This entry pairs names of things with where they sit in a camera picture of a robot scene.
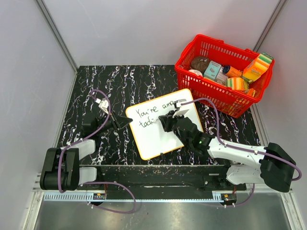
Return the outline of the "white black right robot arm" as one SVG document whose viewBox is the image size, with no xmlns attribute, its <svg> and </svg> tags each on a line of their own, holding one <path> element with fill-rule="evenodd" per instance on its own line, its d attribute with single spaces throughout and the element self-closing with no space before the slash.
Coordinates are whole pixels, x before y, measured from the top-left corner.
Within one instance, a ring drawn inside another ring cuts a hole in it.
<svg viewBox="0 0 307 230">
<path fill-rule="evenodd" d="M 172 132 L 192 153 L 236 161 L 218 178 L 219 186 L 228 190 L 235 184 L 265 184 L 278 192 L 287 193 L 295 171 L 296 162 L 276 143 L 268 146 L 248 146 L 233 143 L 218 136 L 199 131 L 188 117 L 170 111 L 158 117 L 164 132 Z"/>
</svg>

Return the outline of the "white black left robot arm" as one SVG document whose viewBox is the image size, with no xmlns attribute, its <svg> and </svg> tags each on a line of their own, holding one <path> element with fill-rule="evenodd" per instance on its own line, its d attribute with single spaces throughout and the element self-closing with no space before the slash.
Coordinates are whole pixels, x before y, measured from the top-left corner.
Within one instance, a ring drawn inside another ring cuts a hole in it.
<svg viewBox="0 0 307 230">
<path fill-rule="evenodd" d="M 79 161 L 94 153 L 99 148 L 98 141 L 102 134 L 110 129 L 120 130 L 129 125 L 133 119 L 112 112 L 109 119 L 94 115 L 86 115 L 83 119 L 81 137 L 90 135 L 68 147 L 49 148 L 46 152 L 43 169 L 40 176 L 40 188 L 43 190 L 58 190 L 58 182 L 62 191 L 74 191 L 79 184 L 87 183 L 93 189 L 100 189 L 104 184 L 103 176 L 97 174 L 96 168 L 83 168 Z"/>
</svg>

